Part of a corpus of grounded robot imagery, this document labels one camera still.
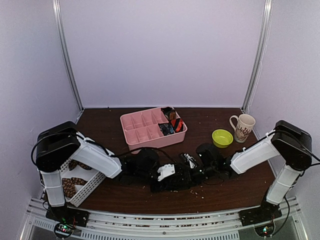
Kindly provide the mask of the black necktie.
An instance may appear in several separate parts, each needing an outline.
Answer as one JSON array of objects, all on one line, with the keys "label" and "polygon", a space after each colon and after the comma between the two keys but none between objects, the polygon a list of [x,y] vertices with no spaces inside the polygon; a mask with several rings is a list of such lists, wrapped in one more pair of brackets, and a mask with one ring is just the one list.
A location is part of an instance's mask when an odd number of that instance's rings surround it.
[{"label": "black necktie", "polygon": [[188,171],[176,172],[158,182],[164,191],[182,191],[196,186]]}]

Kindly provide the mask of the white perforated plastic basket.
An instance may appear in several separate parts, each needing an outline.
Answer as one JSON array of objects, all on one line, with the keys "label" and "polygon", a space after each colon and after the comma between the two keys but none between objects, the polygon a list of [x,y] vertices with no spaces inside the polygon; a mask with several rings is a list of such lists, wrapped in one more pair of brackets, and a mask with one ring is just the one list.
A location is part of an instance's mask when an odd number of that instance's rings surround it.
[{"label": "white perforated plastic basket", "polygon": [[70,159],[60,167],[60,175],[66,202],[75,207],[79,207],[106,178],[103,173]]}]

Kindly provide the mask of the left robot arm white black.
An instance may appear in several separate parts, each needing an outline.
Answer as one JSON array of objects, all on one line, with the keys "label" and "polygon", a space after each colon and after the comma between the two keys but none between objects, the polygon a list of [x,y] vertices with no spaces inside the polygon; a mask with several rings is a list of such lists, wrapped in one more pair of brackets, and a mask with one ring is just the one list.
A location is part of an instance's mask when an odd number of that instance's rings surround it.
[{"label": "left robot arm white black", "polygon": [[60,168],[67,160],[86,165],[124,184],[142,179],[149,184],[161,185],[178,175],[176,161],[160,165],[158,148],[139,147],[136,151],[138,154],[133,157],[129,157],[128,153],[116,155],[77,131],[74,122],[67,121],[41,132],[30,158],[42,176],[53,215],[61,222],[67,222],[72,218],[72,211],[66,204],[60,174]]}]

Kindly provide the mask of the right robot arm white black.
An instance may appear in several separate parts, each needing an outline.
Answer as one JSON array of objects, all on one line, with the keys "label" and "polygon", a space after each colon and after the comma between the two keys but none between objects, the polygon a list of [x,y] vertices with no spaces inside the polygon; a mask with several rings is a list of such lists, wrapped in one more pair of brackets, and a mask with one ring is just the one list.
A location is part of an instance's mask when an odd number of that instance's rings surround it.
[{"label": "right robot arm white black", "polygon": [[274,157],[285,160],[280,173],[268,188],[264,204],[256,210],[259,220],[268,220],[287,192],[294,186],[299,176],[312,165],[315,155],[312,152],[311,135],[280,120],[271,132],[248,148],[223,157],[212,143],[203,143],[196,149],[202,165],[191,169],[193,182],[199,184],[211,177],[230,179]]}]

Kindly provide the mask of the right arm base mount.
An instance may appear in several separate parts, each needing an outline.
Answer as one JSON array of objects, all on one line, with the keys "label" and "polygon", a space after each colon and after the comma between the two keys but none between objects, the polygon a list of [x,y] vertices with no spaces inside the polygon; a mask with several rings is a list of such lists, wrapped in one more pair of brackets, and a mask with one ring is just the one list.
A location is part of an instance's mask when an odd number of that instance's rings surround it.
[{"label": "right arm base mount", "polygon": [[282,212],[278,206],[258,206],[255,208],[241,210],[239,219],[242,226],[256,225],[263,222],[270,222],[282,216]]}]

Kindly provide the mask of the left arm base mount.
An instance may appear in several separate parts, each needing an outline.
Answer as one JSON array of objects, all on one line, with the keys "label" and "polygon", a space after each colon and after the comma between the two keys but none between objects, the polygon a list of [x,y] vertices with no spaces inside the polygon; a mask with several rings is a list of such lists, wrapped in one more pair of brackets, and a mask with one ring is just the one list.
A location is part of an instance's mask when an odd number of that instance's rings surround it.
[{"label": "left arm base mount", "polygon": [[47,210],[45,217],[76,227],[86,227],[90,213],[85,210],[53,207]]}]

